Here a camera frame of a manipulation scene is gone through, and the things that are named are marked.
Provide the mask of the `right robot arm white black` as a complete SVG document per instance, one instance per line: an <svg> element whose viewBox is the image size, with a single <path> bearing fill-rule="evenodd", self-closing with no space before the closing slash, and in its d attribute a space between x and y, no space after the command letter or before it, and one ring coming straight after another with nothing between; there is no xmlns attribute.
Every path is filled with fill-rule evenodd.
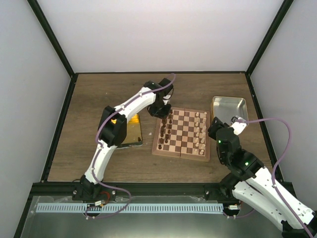
<svg viewBox="0 0 317 238"><path fill-rule="evenodd" d="M221 164L230 173L221 181L224 199L236 198L270 220L284 238L313 238L317 234L317 213L300 202L254 154L243 149L239 134L249 121L233 117L232 125L212 120L208 136L216 142Z"/></svg>

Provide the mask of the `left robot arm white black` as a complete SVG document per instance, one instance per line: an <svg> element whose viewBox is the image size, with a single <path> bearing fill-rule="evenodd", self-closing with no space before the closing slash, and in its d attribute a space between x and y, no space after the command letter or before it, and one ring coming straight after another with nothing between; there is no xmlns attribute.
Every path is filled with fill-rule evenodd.
<svg viewBox="0 0 317 238"><path fill-rule="evenodd" d="M161 82L146 82L143 87L126 102L116 106L107 106L103 110L95 142L97 144L93 159L80 178L84 195L90 200L100 197L101 187L117 189L102 183L107 164L115 151L127 136L128 122L146 108L152 117L166 119L170 114L169 100L173 93L172 80L164 78Z"/></svg>

